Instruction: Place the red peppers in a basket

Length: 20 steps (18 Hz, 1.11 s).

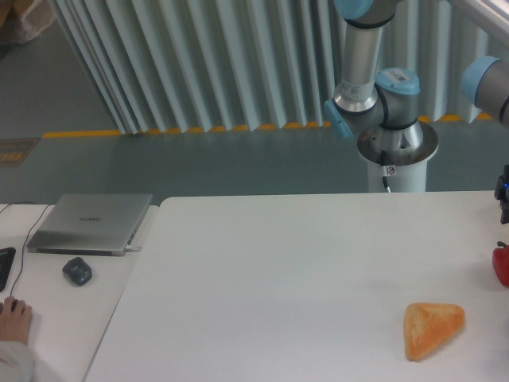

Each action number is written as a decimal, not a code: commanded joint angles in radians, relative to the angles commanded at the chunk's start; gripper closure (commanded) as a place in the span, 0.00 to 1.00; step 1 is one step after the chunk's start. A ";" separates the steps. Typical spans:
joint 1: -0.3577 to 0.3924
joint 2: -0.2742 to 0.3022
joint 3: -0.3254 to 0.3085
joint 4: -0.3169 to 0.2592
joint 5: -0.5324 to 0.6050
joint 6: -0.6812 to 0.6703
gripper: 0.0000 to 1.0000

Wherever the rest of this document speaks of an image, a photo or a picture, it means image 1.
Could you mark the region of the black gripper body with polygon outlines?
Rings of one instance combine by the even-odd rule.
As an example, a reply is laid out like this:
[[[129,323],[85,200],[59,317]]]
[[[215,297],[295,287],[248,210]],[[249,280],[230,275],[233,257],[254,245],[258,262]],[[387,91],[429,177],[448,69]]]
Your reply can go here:
[[[508,173],[509,165],[505,165],[502,174],[497,179],[494,189],[494,198],[499,202],[501,209],[501,224],[508,223]]]

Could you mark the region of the grey sleeved forearm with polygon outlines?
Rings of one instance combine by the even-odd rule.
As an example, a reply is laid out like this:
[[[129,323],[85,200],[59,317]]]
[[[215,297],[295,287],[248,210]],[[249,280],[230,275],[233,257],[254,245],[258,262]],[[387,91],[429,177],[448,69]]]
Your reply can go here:
[[[33,380],[35,357],[27,341],[1,341],[1,381]]]

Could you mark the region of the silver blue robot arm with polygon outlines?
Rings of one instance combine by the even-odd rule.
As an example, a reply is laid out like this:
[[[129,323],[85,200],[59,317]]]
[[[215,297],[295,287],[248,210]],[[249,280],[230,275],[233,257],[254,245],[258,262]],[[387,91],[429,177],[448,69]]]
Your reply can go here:
[[[438,148],[436,131],[418,122],[418,76],[406,68],[376,69],[383,29],[399,2],[334,1],[347,26],[340,82],[324,113],[340,137],[359,133],[370,192],[425,192],[427,164]],[[484,30],[508,37],[508,2],[450,3]],[[460,88],[473,106],[508,128],[508,63],[492,56],[474,60]]]

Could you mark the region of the person's hand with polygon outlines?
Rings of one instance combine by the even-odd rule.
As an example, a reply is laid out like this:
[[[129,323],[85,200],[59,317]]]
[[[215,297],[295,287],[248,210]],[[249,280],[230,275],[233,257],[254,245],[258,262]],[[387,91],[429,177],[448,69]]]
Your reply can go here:
[[[29,344],[29,329],[33,309],[24,300],[18,300],[13,312],[3,310],[1,304],[0,335],[1,341],[20,342]]]

